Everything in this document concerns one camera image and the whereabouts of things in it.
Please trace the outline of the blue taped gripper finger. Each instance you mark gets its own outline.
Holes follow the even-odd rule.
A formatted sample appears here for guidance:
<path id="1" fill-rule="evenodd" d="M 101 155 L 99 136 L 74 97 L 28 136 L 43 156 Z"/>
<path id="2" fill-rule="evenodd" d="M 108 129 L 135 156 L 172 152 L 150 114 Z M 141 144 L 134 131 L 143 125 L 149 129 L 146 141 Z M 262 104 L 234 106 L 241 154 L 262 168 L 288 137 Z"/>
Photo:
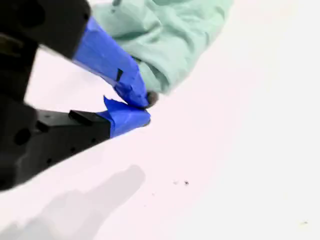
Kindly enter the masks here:
<path id="1" fill-rule="evenodd" d="M 159 99 L 148 90 L 136 61 L 92 15 L 86 0 L 40 0 L 44 28 L 39 41 L 54 53 L 109 83 L 127 104 L 147 109 Z"/>
<path id="2" fill-rule="evenodd" d="M 76 154 L 151 121 L 144 109 L 108 98 L 103 101 L 106 110 L 102 112 L 38 110 L 26 154 L 17 165 L 17 179 L 28 181 Z"/>

